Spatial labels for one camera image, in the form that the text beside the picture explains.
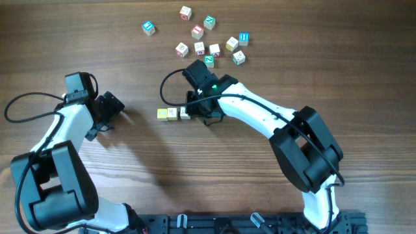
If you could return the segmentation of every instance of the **green block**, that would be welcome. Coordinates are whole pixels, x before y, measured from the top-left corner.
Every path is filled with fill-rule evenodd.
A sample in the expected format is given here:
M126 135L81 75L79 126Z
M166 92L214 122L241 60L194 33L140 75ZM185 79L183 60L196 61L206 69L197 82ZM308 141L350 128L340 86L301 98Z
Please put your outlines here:
M215 22L215 18L212 16L207 16L205 22L208 24L213 24Z
M213 64L214 63L214 56L213 55L206 55L206 56L204 56L203 62L205 64Z

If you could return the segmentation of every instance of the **small cube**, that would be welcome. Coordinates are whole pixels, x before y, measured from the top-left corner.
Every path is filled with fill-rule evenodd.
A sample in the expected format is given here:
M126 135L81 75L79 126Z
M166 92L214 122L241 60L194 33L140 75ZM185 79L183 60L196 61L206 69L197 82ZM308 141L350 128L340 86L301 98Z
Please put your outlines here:
M226 48L231 52L233 52L237 46L239 46L239 41L234 37L231 37L226 44Z
M196 42L195 43L195 54L196 55L204 55L205 54L205 47L203 46L203 42Z
M187 55L188 52L189 52L189 49L188 49L187 45L185 45L182 42L179 43L179 45L176 47L176 53L180 57L184 57L185 55Z
M209 54L214 55L214 57L219 57L221 55L220 46L218 44L210 45Z
M209 30L212 30L215 26L215 18L212 16L207 16L206 19L203 21L203 26Z
M195 27L191 30L192 37L199 40L203 36L203 28L199 25L195 25Z
M190 120L190 116L187 114L185 107L181 107L181 119Z
M248 46L248 40L250 39L250 34L248 32L240 32L239 45Z
M157 109L157 119L159 121L168 121L168 109Z
M214 68L214 55L206 55L203 58L203 62L207 68Z
M143 31L148 35L155 33L155 26L150 22L146 21L142 24Z
M233 55L233 61L235 62L235 64L240 65L245 60L246 60L246 57L244 56L244 54L242 53L242 51L239 51L237 53L234 53L234 55Z
M192 15L192 10L189 7L182 6L181 12L179 13L182 20L189 20Z
M168 108L168 120L177 120L176 107Z

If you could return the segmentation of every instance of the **brown wooden surface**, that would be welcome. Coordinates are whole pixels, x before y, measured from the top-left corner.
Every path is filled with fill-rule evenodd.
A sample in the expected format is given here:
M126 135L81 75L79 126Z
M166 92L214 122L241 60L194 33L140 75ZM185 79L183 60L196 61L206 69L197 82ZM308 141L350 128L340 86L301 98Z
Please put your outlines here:
M84 141L80 155L99 195L138 213L275 213L302 211L301 193L283 176L268 140L228 118L205 127L199 120L159 122L166 107L159 85L197 57L190 30L207 14L219 43L215 72L284 107L317 109L344 151L337 188L341 209L367 213L371 233L416 232L416 4L393 1L159 1L0 6L0 108L24 92L66 91L64 76L93 73L125 112L115 131ZM183 5L190 21L179 18ZM157 32L146 36L151 20ZM230 36L250 32L234 65ZM175 54L183 42L185 58ZM180 75L166 97L184 101L190 86ZM46 97L19 101L13 118L50 111ZM0 232L21 233L14 217L10 161L28 152L52 117L11 124L0 118Z

